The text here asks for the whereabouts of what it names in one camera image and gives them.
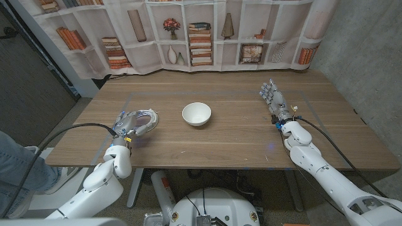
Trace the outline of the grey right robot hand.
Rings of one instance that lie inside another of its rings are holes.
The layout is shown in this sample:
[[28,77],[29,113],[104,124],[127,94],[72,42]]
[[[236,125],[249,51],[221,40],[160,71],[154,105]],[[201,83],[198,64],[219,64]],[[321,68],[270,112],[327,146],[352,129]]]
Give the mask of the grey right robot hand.
[[292,120],[293,116],[290,114],[288,104],[272,79],[268,83],[263,83],[259,94],[268,105],[268,110],[272,115],[272,124],[283,125]]

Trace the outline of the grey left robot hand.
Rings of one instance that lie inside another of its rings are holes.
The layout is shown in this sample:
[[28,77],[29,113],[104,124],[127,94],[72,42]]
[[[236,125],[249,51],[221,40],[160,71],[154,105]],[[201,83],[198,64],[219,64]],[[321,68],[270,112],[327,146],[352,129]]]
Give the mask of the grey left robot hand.
[[117,118],[117,122],[114,125],[113,131],[117,133],[118,137],[114,138],[111,142],[111,146],[125,146],[128,147],[128,141],[126,138],[130,138],[131,135],[142,136],[149,131],[149,124],[137,127],[137,118],[143,116],[144,111],[134,111],[123,114]]

